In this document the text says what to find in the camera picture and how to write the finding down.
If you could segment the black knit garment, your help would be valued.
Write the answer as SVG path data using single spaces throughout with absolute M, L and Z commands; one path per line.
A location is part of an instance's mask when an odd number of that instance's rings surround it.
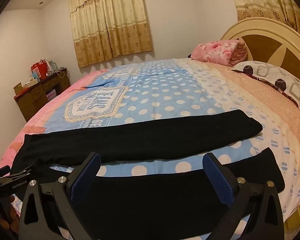
M 12 172 L 30 165 L 32 180 L 53 183 L 82 165 L 90 153 L 101 167 L 75 211 L 93 239 L 187 239 L 207 235 L 229 207 L 221 203 L 203 156 L 257 136 L 263 127 L 243 111 L 161 119 L 104 128 L 26 135 Z M 250 183 L 285 182 L 271 149 L 222 164 Z M 18 192 L 24 200 L 28 187 Z M 52 196 L 42 207 L 49 228 L 65 226 Z

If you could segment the dark wooden desk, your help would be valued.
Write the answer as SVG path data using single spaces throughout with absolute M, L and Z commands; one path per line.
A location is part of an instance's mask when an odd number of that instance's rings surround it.
M 41 108 L 52 100 L 50 94 L 59 96 L 70 87 L 69 72 L 66 68 L 55 72 L 30 88 L 14 96 L 24 119 L 28 122 Z

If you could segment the red gift bag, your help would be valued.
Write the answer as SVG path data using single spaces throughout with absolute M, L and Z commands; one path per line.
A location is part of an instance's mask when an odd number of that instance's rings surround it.
M 47 78 L 48 66 L 45 60 L 40 60 L 31 66 L 31 72 L 36 74 L 39 80 L 44 80 Z

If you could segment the circle patterned pillow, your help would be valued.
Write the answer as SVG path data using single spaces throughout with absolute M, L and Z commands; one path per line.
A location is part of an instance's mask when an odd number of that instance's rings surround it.
M 287 70 L 260 61 L 240 62 L 231 70 L 242 72 L 275 87 L 281 94 L 294 101 L 300 110 L 300 79 Z

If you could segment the blue polka dot bedspread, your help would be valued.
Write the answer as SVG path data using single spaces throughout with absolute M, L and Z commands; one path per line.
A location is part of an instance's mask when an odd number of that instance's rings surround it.
M 300 110 L 275 87 L 231 69 L 170 59 L 93 72 L 32 117 L 0 164 L 12 168 L 26 135 L 240 110 L 258 121 L 262 131 L 213 155 L 229 164 L 271 149 L 285 182 L 278 196 L 286 222 L 300 205 Z

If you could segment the pink floral folded blanket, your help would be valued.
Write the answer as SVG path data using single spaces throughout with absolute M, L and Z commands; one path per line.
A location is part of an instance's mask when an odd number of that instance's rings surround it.
M 201 43 L 194 48 L 191 59 L 233 67 L 247 57 L 245 43 L 240 40 L 220 40 Z

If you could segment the cream wooden headboard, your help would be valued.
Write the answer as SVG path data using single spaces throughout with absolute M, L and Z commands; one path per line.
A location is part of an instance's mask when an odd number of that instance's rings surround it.
M 288 25 L 270 18 L 246 18 L 222 39 L 244 42 L 247 60 L 281 67 L 300 79 L 300 34 Z

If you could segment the beige window curtain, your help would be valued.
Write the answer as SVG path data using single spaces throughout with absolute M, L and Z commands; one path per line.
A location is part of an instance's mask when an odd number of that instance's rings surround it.
M 152 51 L 143 0 L 70 0 L 70 20 L 80 68 Z

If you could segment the beige curtain near headboard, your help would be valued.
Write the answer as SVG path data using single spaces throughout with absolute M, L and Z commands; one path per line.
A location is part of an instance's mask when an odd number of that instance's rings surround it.
M 300 34 L 300 8 L 294 0 L 234 0 L 239 21 L 264 17 L 288 25 Z

